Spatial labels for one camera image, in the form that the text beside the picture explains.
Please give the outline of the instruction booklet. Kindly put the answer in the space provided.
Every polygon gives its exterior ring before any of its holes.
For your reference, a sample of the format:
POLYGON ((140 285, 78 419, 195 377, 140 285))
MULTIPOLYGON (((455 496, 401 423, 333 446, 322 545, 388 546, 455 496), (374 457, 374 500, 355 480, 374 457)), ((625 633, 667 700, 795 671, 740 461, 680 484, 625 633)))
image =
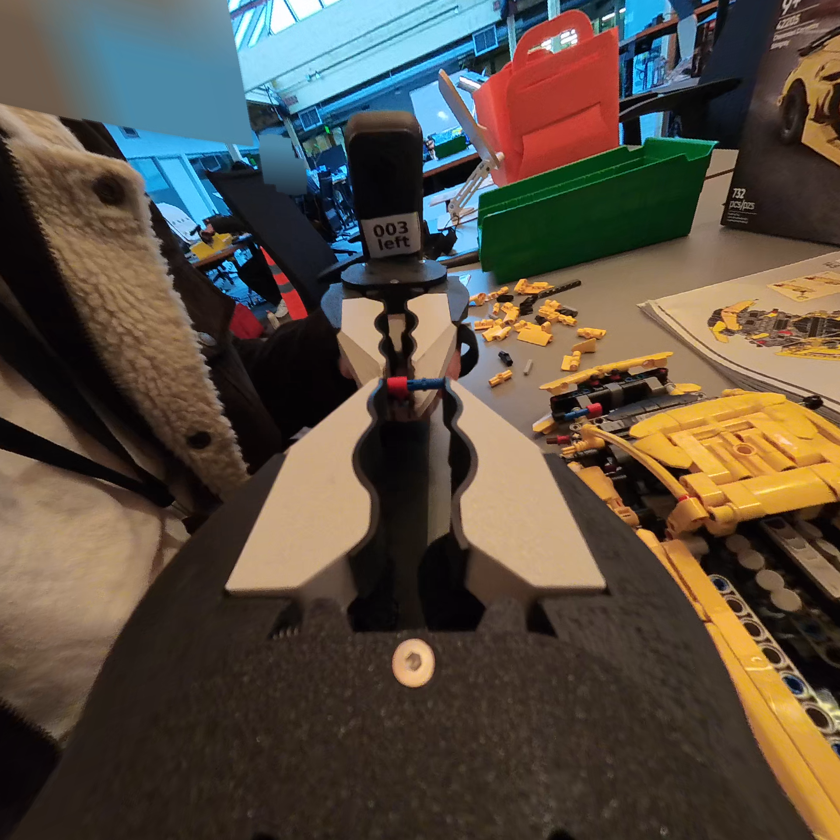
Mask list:
POLYGON ((743 389, 818 397, 839 423, 839 252, 639 308, 743 389))

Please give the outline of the red plastic tote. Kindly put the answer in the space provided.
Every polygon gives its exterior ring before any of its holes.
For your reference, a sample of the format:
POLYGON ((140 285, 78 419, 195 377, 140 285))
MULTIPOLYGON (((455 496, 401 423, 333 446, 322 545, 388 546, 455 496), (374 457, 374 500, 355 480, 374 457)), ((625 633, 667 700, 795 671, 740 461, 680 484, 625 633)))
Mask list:
POLYGON ((618 145, 618 38, 573 9, 528 30, 474 94, 476 120, 508 186, 618 145))

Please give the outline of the green storage bin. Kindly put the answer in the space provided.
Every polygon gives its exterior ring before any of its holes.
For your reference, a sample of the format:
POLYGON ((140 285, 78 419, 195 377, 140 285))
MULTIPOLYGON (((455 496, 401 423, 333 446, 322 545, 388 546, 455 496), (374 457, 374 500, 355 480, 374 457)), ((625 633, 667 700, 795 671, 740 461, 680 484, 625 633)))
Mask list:
POLYGON ((716 146, 649 138, 488 192, 481 268, 511 282, 687 236, 716 146))

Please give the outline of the black toy set box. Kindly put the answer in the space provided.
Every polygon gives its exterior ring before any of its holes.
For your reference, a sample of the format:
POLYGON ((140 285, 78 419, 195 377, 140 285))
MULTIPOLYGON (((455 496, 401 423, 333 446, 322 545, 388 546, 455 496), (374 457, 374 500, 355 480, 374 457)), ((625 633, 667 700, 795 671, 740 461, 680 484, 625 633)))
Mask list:
POLYGON ((780 2, 721 224, 838 247, 838 1, 780 2))

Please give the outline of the person's fleece-lined jacket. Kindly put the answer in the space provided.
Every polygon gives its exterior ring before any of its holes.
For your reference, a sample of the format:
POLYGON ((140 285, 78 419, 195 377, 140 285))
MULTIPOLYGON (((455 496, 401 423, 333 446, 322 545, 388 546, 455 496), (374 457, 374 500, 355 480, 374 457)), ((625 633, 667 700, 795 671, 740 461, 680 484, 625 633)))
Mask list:
POLYGON ((99 122, 2 105, 2 279, 67 372, 198 494, 225 501, 280 452, 229 330, 99 122))

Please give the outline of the yellow toy brick car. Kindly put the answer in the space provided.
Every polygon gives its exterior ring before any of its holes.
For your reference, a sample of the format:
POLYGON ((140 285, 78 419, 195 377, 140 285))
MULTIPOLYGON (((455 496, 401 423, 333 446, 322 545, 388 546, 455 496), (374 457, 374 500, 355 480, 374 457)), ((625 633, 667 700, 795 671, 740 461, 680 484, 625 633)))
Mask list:
POLYGON ((671 381, 671 356, 565 356, 532 431, 658 556, 784 792, 838 838, 838 427, 815 395, 671 381))

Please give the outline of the orange traffic cone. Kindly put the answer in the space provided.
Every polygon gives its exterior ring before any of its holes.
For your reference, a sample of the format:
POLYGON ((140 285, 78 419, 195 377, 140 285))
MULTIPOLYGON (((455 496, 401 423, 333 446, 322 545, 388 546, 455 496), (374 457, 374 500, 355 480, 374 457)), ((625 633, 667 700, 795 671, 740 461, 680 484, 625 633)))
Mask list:
POLYGON ((308 316, 308 310, 304 305, 298 291, 292 286, 287 275, 279 268, 278 264, 270 257, 268 251, 262 246, 259 247, 269 271, 273 276, 280 294, 280 304, 274 312, 269 313, 269 320, 277 326, 284 320, 303 320, 308 316))

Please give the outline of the wooden articulated stand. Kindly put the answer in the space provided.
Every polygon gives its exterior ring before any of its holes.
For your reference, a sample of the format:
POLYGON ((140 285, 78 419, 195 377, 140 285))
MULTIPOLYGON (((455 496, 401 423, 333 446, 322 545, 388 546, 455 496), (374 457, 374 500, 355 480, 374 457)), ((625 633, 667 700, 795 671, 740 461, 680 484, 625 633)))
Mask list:
POLYGON ((484 185, 490 176, 501 168, 504 160, 504 153, 496 152, 489 141, 487 129, 480 125, 473 116, 472 111, 467 107, 460 97, 456 84, 449 75, 440 70, 437 75, 438 89, 449 109, 455 115, 461 129, 469 143, 476 149, 479 155, 479 163, 458 189, 457 193, 448 199, 448 223, 447 227, 456 228, 472 214, 476 208, 470 202, 473 196, 484 185))

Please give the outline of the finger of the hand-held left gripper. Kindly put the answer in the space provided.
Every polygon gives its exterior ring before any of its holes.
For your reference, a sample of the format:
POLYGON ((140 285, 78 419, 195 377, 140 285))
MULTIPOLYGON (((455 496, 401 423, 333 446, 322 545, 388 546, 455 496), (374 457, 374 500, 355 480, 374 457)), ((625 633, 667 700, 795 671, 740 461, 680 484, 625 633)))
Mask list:
POLYGON ((408 357, 408 379, 440 380, 455 357, 457 327, 450 311, 448 295, 423 294, 406 303, 408 337, 412 348, 408 357))
POLYGON ((340 316, 340 368, 358 388, 409 375, 405 313, 389 314, 382 301, 371 298, 345 298, 340 316))

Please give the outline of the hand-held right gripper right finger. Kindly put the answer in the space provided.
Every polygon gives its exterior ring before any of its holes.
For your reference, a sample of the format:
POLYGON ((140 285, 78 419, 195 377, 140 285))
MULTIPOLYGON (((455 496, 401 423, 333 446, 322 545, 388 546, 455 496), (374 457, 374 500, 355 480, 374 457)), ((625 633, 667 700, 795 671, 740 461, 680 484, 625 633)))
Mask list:
POLYGON ((542 450, 456 381, 443 395, 450 434, 451 531, 467 591, 483 606, 606 591, 542 450))

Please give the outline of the pile of yellow bricks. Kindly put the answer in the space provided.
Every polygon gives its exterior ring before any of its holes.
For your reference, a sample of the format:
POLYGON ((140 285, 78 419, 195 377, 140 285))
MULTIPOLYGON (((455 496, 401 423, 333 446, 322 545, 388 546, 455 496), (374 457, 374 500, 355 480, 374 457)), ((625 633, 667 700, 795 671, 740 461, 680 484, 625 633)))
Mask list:
POLYGON ((473 319, 473 332, 485 343, 518 340, 532 347, 545 348, 553 341, 555 329, 574 329, 579 342, 563 357, 561 370, 578 372, 582 355, 595 351, 606 336, 606 330, 580 325, 578 310, 565 306, 559 295, 537 300, 534 304, 527 301, 531 294, 551 286, 547 281, 521 278, 514 287, 503 286, 471 295, 469 308, 486 311, 484 316, 473 319))

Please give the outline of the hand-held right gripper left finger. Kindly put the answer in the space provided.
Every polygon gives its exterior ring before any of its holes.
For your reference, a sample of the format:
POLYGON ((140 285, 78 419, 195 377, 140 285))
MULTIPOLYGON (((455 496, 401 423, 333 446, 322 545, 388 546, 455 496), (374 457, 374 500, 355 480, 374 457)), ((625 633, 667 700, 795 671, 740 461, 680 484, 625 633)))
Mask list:
POLYGON ((351 556, 369 538, 374 517, 357 451, 374 426, 369 403, 381 385, 363 385, 288 449, 226 593, 303 606, 331 599, 344 609, 356 598, 351 556))

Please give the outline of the person's white sweater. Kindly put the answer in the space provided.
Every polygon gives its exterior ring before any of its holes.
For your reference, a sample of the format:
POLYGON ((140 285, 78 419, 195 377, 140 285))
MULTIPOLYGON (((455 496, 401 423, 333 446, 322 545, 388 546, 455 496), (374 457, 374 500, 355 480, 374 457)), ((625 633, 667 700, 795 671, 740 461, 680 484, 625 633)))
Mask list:
POLYGON ((1 495, 2 701, 63 742, 187 534, 132 492, 7 452, 1 495))

